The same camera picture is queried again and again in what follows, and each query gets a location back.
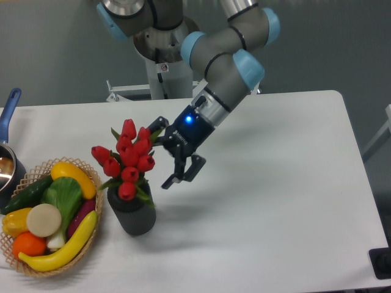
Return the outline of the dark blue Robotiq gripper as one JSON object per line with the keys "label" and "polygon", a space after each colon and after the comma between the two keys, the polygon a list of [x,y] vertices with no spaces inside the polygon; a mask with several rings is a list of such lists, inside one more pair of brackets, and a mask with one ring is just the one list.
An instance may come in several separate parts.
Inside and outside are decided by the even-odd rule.
{"label": "dark blue Robotiq gripper", "polygon": [[[195,154],[196,149],[211,135],[215,125],[200,114],[195,106],[188,105],[172,124],[159,116],[147,128],[151,133],[165,129],[161,144],[174,158],[174,172],[161,187],[169,189],[173,183],[192,182],[206,164],[204,157]],[[188,157],[191,157],[191,165],[185,170]]]}

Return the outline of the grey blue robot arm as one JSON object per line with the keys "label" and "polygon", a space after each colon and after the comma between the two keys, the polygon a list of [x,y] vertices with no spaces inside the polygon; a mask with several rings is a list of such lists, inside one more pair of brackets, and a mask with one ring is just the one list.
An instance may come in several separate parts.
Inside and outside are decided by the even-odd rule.
{"label": "grey blue robot arm", "polygon": [[273,42],[280,22],[257,1],[222,1],[228,27],[213,35],[184,16],[182,1],[100,1],[97,12],[111,35],[132,38],[147,69],[152,99],[190,98],[169,123],[157,118],[153,131],[174,158],[174,172],[163,183],[192,181],[205,164],[196,150],[263,79],[252,51]]}

